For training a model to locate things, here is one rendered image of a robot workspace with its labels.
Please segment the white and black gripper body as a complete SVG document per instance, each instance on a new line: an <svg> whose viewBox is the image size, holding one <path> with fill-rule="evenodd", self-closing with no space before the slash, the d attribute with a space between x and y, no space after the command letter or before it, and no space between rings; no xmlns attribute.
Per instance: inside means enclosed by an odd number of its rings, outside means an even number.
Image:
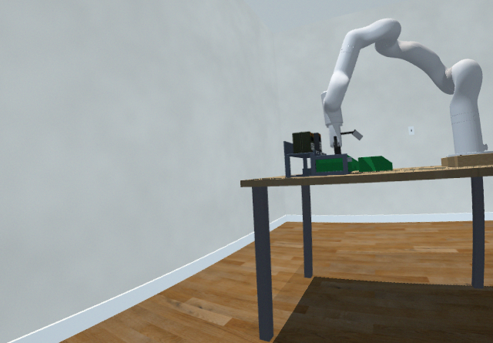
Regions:
<svg viewBox="0 0 493 343"><path fill-rule="evenodd" d="M329 128L329 127L330 128ZM332 143L334 143L334 136L337 137L337 145L340 145L340 147L342 147L342 138L341 138L341 131L340 131L340 127L343 126L342 123L336 123L336 124L331 124L331 125L328 125L327 128L329 128L329 137L330 137L330 147L334 148L334 145L332 145Z"/></svg>

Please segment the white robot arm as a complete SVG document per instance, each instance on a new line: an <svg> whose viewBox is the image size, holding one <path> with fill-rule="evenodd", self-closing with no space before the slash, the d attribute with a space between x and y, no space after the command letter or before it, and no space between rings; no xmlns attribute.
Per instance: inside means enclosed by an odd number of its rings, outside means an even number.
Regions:
<svg viewBox="0 0 493 343"><path fill-rule="evenodd" d="M401 24L393 18L384 18L347 33L328 89L321 93L325 126L343 123L340 106L357 57L362 48L374 43L376 51L381 55L412 63L422 69L442 92L454 94L450 115L455 154L447 157L493 153L485 151L488 145L483 144L481 134L478 95L483 76L480 65L475 60L463 59L449 69L427 46L419 42L397 40L400 34Z"/></svg>

